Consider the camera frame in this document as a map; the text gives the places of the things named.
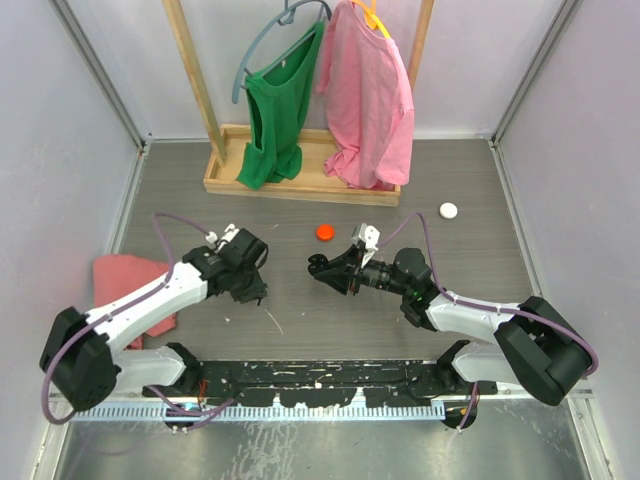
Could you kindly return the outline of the orange earbud case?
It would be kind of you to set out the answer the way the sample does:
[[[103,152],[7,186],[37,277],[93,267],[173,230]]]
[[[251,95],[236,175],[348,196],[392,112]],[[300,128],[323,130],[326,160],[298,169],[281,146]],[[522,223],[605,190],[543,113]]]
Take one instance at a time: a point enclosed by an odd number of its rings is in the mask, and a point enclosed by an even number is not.
[[[316,238],[321,242],[329,242],[335,236],[335,229],[329,224],[322,224],[316,228]]]

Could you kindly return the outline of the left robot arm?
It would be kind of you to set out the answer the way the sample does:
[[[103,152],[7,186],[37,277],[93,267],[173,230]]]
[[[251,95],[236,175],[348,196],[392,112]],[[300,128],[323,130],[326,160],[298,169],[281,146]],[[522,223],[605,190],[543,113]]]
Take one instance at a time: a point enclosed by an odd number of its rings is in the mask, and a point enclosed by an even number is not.
[[[169,271],[105,306],[57,314],[40,358],[44,399],[55,388],[73,412],[84,412],[114,392],[168,387],[194,393],[203,377],[200,361],[172,342],[151,350],[129,344],[162,320],[211,297],[229,294],[237,303],[260,302],[267,285],[260,276],[269,248],[245,228],[229,225],[209,235]]]

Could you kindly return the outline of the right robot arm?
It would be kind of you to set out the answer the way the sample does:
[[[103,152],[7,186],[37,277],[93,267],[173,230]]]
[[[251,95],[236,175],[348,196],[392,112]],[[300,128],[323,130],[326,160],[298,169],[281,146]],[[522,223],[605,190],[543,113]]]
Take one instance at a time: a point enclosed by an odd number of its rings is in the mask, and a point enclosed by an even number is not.
[[[414,327],[465,335],[439,360],[440,385],[452,394],[474,382],[511,383],[556,406],[594,365],[584,340],[546,300],[531,296],[500,306],[439,290],[416,248],[385,263],[366,259],[363,244],[352,245],[334,259],[311,256],[308,271],[343,295],[363,286],[397,294]]]

